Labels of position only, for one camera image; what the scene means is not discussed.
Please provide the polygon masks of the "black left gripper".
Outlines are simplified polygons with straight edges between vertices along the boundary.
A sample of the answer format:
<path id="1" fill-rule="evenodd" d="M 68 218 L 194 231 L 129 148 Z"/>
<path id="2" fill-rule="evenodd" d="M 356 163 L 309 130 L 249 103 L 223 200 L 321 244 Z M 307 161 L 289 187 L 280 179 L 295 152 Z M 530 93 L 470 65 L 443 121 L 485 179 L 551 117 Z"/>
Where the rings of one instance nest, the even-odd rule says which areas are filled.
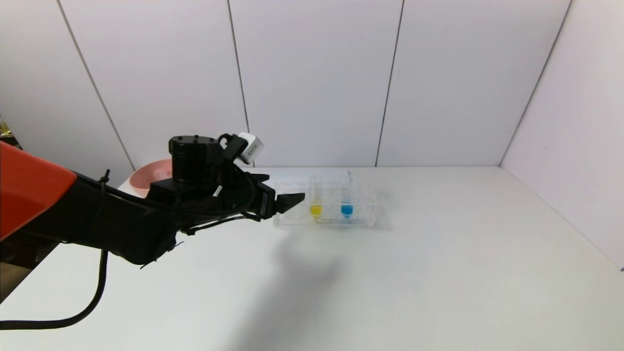
<path id="1" fill-rule="evenodd" d="M 278 194 L 264 182 L 268 174 L 238 174 L 225 187 L 225 208 L 252 220 L 261 221 L 284 214 L 305 200 L 305 193 Z"/>

